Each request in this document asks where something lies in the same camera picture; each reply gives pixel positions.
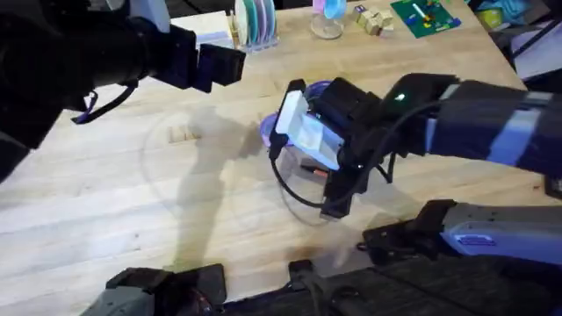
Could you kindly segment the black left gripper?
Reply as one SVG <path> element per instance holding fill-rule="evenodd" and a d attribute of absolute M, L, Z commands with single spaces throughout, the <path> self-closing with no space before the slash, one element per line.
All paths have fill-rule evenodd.
<path fill-rule="evenodd" d="M 169 34 L 160 32 L 146 18 L 130 18 L 129 25 L 133 35 L 129 85 L 137 86 L 140 80 L 164 70 L 169 55 Z"/>

